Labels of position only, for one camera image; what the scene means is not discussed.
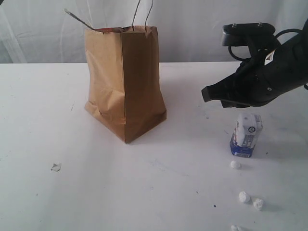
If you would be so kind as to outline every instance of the milk carton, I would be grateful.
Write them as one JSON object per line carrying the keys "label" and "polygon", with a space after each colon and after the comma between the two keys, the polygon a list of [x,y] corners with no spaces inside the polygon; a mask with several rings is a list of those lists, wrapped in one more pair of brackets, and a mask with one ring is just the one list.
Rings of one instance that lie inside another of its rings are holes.
{"label": "milk carton", "polygon": [[251,157],[262,129],[260,115],[240,113],[230,141],[232,154]]}

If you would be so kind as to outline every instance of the small white debris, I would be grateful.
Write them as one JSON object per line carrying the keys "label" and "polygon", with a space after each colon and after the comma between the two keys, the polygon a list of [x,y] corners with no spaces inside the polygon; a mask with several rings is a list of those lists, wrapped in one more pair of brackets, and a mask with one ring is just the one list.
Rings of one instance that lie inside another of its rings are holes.
{"label": "small white debris", "polygon": [[264,201],[263,201],[262,199],[256,198],[256,199],[254,200],[254,207],[255,207],[257,210],[261,211],[263,205],[264,205]]}
{"label": "small white debris", "polygon": [[246,192],[240,192],[239,200],[242,203],[248,203],[250,201],[250,196]]}
{"label": "small white debris", "polygon": [[243,229],[236,225],[231,225],[231,231],[243,231]]}
{"label": "small white debris", "polygon": [[240,169],[242,167],[241,163],[235,161],[235,160],[232,160],[231,163],[230,163],[230,167],[233,168],[233,169]]}
{"label": "small white debris", "polygon": [[58,165],[56,164],[53,164],[52,168],[51,168],[51,171],[55,171],[55,172],[58,172],[61,170],[61,163],[59,163]]}

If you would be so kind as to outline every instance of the brown paper bag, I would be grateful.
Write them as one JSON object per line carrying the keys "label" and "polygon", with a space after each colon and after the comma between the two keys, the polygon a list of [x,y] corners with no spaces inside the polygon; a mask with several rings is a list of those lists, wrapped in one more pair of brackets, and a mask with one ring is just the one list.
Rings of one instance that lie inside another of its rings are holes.
{"label": "brown paper bag", "polygon": [[167,117],[159,87],[157,28],[133,23],[126,28],[88,27],[90,92],[85,108],[129,143]]}

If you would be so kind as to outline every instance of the white backdrop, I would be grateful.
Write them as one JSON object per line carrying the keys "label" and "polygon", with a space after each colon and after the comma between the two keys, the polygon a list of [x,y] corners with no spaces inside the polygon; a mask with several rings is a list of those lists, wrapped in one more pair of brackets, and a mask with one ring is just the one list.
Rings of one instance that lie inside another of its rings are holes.
{"label": "white backdrop", "polygon": [[[0,6],[0,63],[83,63],[84,26],[129,26],[138,0],[4,0]],[[144,23],[151,0],[141,0],[136,25]],[[307,0],[154,0],[148,20],[157,26],[161,62],[231,61],[221,47],[225,24],[267,22],[276,31],[301,29]],[[246,49],[235,50],[247,56]]]}

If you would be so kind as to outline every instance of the black cable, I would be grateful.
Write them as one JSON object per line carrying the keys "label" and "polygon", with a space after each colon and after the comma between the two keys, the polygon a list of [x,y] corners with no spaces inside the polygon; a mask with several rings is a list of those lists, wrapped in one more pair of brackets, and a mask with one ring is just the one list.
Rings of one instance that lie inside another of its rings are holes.
{"label": "black cable", "polygon": [[235,54],[233,54],[232,52],[232,49],[231,49],[231,46],[228,46],[228,51],[229,51],[229,54],[236,60],[238,61],[246,61],[247,59],[243,59],[243,58],[240,58],[240,57],[237,57]]}
{"label": "black cable", "polygon": [[275,35],[275,38],[278,38],[279,36],[281,35],[284,35],[286,33],[291,33],[291,32],[294,32],[294,33],[301,33],[302,30],[300,29],[288,29],[288,30],[283,30],[281,32],[279,32],[277,35]]}

